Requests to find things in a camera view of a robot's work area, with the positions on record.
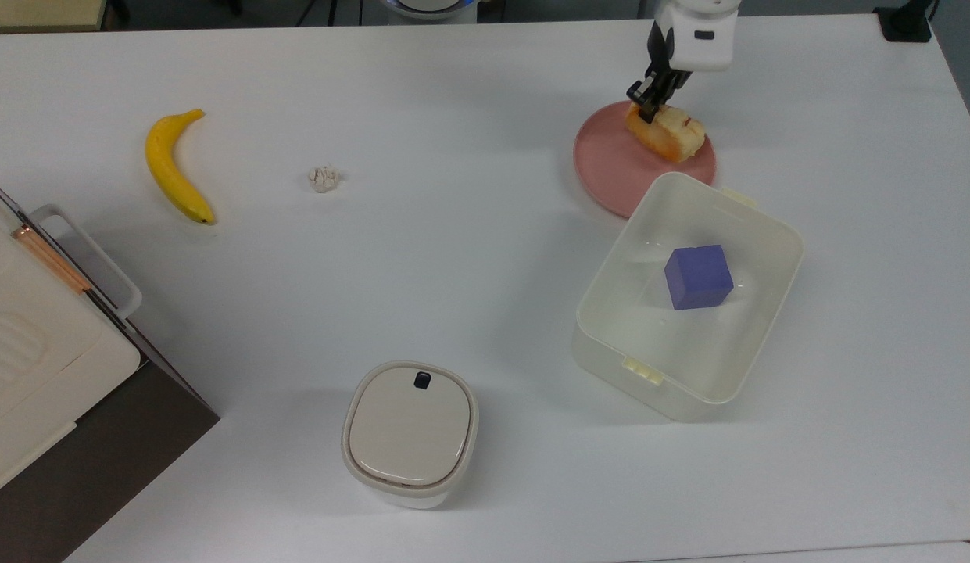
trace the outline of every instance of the bread roll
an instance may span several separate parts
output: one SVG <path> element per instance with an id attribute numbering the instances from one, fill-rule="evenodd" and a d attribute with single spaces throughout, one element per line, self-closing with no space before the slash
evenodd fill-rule
<path id="1" fill-rule="evenodd" d="M 650 124 L 638 115 L 640 110 L 637 104 L 631 104 L 625 118 L 627 129 L 656 154 L 673 163 L 681 163 L 703 146 L 703 125 L 680 108 L 660 107 Z"/>

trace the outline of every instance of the yellow banana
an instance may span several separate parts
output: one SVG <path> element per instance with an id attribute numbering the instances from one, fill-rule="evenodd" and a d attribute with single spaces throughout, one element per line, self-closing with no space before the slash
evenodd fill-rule
<path id="1" fill-rule="evenodd" d="M 213 211 L 195 186 L 189 183 L 182 172 L 175 167 L 173 146 L 178 136 L 192 122 L 203 117 L 203 110 L 194 109 L 178 115 L 166 115 L 152 125 L 145 142 L 145 157 L 148 168 L 155 176 L 164 195 L 169 197 L 173 206 L 186 217 L 200 224 L 214 224 Z"/>

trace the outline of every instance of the white box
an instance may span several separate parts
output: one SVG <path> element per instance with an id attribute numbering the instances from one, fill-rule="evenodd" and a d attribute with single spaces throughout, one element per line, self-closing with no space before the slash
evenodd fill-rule
<path id="1" fill-rule="evenodd" d="M 720 306 L 674 310 L 674 249 L 721 245 L 735 288 Z M 650 186 L 575 316 L 578 366 L 676 421 L 738 395 L 787 296 L 804 242 L 752 206 L 680 172 Z"/>

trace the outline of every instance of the purple cube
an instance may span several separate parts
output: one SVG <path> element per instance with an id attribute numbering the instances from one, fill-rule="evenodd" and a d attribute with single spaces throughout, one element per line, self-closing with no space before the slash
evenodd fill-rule
<path id="1" fill-rule="evenodd" d="M 673 250 L 666 282 L 675 310 L 719 306 L 735 288 L 721 245 Z"/>

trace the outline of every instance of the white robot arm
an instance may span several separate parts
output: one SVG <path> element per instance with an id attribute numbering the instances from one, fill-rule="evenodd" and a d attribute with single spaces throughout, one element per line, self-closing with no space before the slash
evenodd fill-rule
<path id="1" fill-rule="evenodd" d="M 655 113 L 693 71 L 724 70 L 732 63 L 735 18 L 742 0 L 660 0 L 648 37 L 652 64 L 645 80 L 627 96 L 641 107 L 641 118 Z"/>

